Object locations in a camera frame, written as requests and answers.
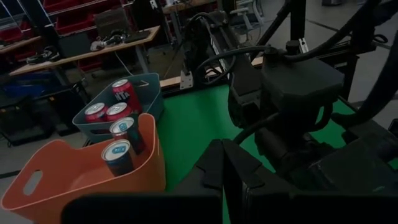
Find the soda can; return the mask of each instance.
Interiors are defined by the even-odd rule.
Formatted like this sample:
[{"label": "soda can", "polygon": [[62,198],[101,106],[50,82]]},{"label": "soda can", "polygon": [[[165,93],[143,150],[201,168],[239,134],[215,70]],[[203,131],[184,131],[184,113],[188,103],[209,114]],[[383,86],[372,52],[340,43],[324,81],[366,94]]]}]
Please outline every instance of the soda can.
[{"label": "soda can", "polygon": [[133,85],[127,79],[116,81],[112,84],[113,94],[120,102],[127,103],[132,109],[132,113],[141,114],[142,106],[139,102],[137,93]]},{"label": "soda can", "polygon": [[116,103],[106,111],[106,119],[108,121],[117,121],[120,118],[127,117],[131,114],[131,108],[127,103]]},{"label": "soda can", "polygon": [[109,129],[115,140],[125,139],[131,143],[137,155],[145,151],[146,145],[133,118],[121,118],[113,123]]},{"label": "soda can", "polygon": [[135,153],[127,140],[114,141],[102,152],[102,159],[115,177],[134,170],[132,163],[134,156]]},{"label": "soda can", "polygon": [[85,111],[86,121],[89,123],[105,122],[108,107],[104,103],[96,103]]}]

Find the red drawer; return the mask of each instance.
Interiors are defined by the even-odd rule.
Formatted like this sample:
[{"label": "red drawer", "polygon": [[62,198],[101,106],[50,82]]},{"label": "red drawer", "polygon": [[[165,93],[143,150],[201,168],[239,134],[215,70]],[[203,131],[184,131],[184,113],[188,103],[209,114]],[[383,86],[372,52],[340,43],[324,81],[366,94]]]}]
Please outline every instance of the red drawer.
[{"label": "red drawer", "polygon": [[67,34],[81,29],[86,29],[94,25],[93,15],[88,14],[74,14],[67,16],[59,16],[57,18],[57,25],[55,29],[59,34]]},{"label": "red drawer", "polygon": [[0,31],[0,39],[7,43],[17,42],[22,40],[24,37],[23,33],[19,30],[18,27],[13,27],[10,29],[5,29]]},{"label": "red drawer", "polygon": [[27,29],[29,29],[29,30],[24,32],[24,36],[27,37],[28,39],[32,38],[34,36],[34,32],[33,32],[32,28],[31,28],[30,24],[28,22],[25,22],[25,21],[22,22],[21,30],[27,30]]},{"label": "red drawer", "polygon": [[78,61],[78,66],[84,72],[101,68],[102,60],[100,57],[85,58]]},{"label": "red drawer", "polygon": [[18,61],[18,60],[22,60],[22,59],[31,57],[35,54],[36,54],[36,52],[33,49],[33,47],[28,45],[28,46],[20,47],[19,49],[15,50],[14,58],[15,58],[15,60]]},{"label": "red drawer", "polygon": [[44,0],[43,7],[47,12],[55,12],[79,5],[79,0]]},{"label": "red drawer", "polygon": [[98,4],[91,5],[90,10],[91,12],[93,12],[93,14],[99,14],[111,9],[117,9],[119,7],[120,7],[119,0],[107,0],[105,2],[100,2]]}]

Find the teal plastic bin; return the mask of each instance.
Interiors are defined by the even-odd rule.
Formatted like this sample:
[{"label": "teal plastic bin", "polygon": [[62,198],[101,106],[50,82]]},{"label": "teal plastic bin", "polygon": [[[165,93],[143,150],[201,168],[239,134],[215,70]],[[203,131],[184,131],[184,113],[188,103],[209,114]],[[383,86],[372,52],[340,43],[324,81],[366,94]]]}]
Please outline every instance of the teal plastic bin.
[{"label": "teal plastic bin", "polygon": [[[157,73],[147,73],[142,75],[134,75],[124,77],[128,79],[136,91],[139,101],[142,105],[142,112],[151,114],[156,121],[159,120],[163,112],[163,96],[160,89],[159,75]],[[112,92],[112,84],[107,86],[94,100],[87,104],[76,116],[73,118],[73,124],[80,129],[93,143],[105,141],[112,138],[109,128],[113,124],[110,122],[102,123],[87,123],[85,118],[85,111],[95,103],[104,103],[107,106],[112,106],[118,103],[116,97]],[[130,114],[130,117],[138,121],[138,115]]]}]

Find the orange basket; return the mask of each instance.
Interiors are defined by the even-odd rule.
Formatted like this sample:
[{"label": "orange basket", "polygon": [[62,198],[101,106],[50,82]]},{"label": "orange basket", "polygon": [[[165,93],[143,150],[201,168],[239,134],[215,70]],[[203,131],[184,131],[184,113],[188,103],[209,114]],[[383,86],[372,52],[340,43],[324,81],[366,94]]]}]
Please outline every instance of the orange basket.
[{"label": "orange basket", "polygon": [[[73,149],[61,140],[48,143],[30,158],[14,179],[3,195],[2,208],[40,224],[53,224],[60,223],[63,207],[82,195],[163,191],[166,186],[164,156],[152,115],[140,115],[139,131],[149,157],[134,161],[140,166],[118,177],[112,175],[101,158],[103,149],[113,140],[81,149]],[[27,195],[24,187],[38,170],[42,171],[39,183]]]}]

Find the wooden shelf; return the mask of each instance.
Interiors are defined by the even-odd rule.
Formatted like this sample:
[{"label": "wooden shelf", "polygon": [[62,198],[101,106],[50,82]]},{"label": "wooden shelf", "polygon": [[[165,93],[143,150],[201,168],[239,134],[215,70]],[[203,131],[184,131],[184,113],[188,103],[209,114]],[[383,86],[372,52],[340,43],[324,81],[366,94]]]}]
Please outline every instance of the wooden shelf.
[{"label": "wooden shelf", "polygon": [[11,76],[12,75],[20,75],[23,73],[34,72],[34,71],[43,70],[43,69],[49,69],[49,68],[57,67],[59,65],[63,65],[64,63],[74,62],[74,61],[81,60],[84,58],[95,57],[95,56],[98,56],[101,54],[106,54],[106,53],[114,52],[117,50],[126,49],[128,47],[133,47],[136,45],[144,44],[146,42],[152,41],[155,38],[156,34],[158,33],[159,29],[160,29],[160,26],[146,29],[146,30],[150,30],[150,35],[147,38],[142,39],[142,40],[137,40],[135,42],[131,42],[128,44],[119,44],[119,45],[116,45],[113,47],[107,47],[107,48],[105,48],[103,50],[99,50],[97,52],[90,52],[90,53],[86,53],[86,54],[82,54],[82,55],[77,55],[74,57],[64,58],[64,59],[61,59],[56,62],[43,62],[43,63],[36,64],[36,65],[24,65],[23,67],[18,68],[17,70],[14,70],[13,72],[11,72],[9,75],[11,75]]},{"label": "wooden shelf", "polygon": [[42,37],[33,37],[33,38],[30,38],[29,40],[22,40],[20,42],[16,42],[16,43],[7,45],[7,46],[5,46],[3,48],[0,48],[0,54],[8,53],[8,52],[10,52],[12,50],[15,50],[15,49],[19,48],[19,47],[23,47],[25,45],[31,44],[33,42],[36,42],[36,41],[40,40],[41,38]]}]

